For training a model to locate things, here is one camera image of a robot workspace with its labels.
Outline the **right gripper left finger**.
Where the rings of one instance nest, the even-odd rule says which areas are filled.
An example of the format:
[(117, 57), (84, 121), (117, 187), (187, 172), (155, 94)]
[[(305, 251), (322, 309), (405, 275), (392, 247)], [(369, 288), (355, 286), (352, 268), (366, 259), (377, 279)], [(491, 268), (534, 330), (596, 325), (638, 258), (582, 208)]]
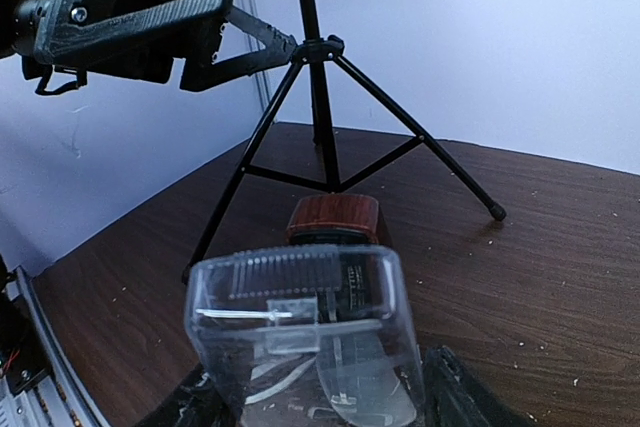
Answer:
[(196, 366), (137, 427), (227, 427), (235, 417), (202, 366)]

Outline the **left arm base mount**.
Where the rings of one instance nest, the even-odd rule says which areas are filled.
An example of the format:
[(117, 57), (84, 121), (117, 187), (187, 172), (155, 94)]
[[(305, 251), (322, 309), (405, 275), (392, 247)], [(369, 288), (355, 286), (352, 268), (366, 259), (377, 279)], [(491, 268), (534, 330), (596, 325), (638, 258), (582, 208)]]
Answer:
[(8, 287), (16, 282), (1, 259), (1, 378), (13, 396), (35, 388), (51, 371), (24, 296), (10, 297)]

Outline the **clear plastic metronome cover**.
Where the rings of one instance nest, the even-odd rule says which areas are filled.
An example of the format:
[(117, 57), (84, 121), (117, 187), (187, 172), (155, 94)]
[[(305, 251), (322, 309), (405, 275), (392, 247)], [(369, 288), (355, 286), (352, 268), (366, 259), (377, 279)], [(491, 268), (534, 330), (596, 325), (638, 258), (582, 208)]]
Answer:
[(185, 328), (240, 426), (421, 426), (421, 358), (397, 253), (306, 245), (212, 258)]

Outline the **red wooden metronome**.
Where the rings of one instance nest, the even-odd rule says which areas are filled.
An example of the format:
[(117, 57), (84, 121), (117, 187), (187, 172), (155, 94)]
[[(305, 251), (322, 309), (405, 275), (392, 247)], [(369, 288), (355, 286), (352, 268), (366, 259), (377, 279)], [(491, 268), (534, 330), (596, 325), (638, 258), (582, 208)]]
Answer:
[[(383, 245), (392, 238), (379, 202), (367, 195), (324, 194), (302, 198), (286, 229), (290, 245)], [(337, 295), (342, 308), (360, 310), (372, 303), (373, 287), (365, 255), (341, 260), (343, 287)]]

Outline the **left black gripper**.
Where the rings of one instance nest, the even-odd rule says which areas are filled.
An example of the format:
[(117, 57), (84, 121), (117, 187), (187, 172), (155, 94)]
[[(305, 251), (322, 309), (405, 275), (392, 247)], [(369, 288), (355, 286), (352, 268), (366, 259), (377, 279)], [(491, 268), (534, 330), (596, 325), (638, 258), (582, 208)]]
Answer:
[(224, 30), (244, 34), (232, 0), (9, 0), (9, 54), (40, 96), (77, 90), (89, 73), (165, 83), (185, 59), (180, 88), (199, 93), (288, 64), (296, 39), (259, 19), (265, 49), (219, 57)]

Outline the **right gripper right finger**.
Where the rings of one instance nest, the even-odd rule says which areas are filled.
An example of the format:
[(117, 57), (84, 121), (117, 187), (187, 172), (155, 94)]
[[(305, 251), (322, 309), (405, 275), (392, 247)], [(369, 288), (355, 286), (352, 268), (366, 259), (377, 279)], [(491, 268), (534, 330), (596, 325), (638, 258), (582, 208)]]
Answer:
[(426, 426), (534, 425), (496, 397), (446, 346), (425, 352), (423, 376)]

